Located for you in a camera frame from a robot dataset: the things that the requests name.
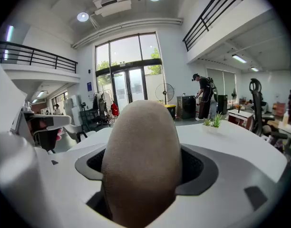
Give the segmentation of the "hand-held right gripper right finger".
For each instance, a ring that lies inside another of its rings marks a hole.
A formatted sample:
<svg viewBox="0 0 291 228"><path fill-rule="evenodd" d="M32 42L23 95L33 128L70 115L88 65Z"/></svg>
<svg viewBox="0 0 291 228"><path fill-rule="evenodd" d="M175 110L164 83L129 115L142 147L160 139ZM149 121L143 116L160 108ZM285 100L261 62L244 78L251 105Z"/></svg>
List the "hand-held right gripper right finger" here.
<svg viewBox="0 0 291 228"><path fill-rule="evenodd" d="M181 145L183 181L152 228L246 228L277 196L285 158L267 170L235 155Z"/></svg>

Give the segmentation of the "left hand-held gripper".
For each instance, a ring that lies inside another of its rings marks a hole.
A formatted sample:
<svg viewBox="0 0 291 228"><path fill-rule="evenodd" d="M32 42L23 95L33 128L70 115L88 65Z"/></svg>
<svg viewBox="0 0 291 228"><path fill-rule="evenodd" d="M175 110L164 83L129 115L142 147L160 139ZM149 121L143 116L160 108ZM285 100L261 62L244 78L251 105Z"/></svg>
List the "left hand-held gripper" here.
<svg viewBox="0 0 291 228"><path fill-rule="evenodd" d="M0 64L0 133L16 128L15 125L26 96L15 86ZM71 117L66 115L23 112L23 116L30 131L51 131L71 123Z"/></svg>

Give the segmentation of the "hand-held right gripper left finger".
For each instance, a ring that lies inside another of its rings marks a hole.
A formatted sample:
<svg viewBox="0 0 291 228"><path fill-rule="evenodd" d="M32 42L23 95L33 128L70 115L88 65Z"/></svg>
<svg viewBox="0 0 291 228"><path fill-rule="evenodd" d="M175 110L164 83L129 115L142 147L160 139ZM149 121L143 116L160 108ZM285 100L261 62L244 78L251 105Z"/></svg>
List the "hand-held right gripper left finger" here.
<svg viewBox="0 0 291 228"><path fill-rule="evenodd" d="M86 150L55 158L24 138L0 133L0 191L32 228L115 228L87 202L101 190L75 168Z"/></svg>

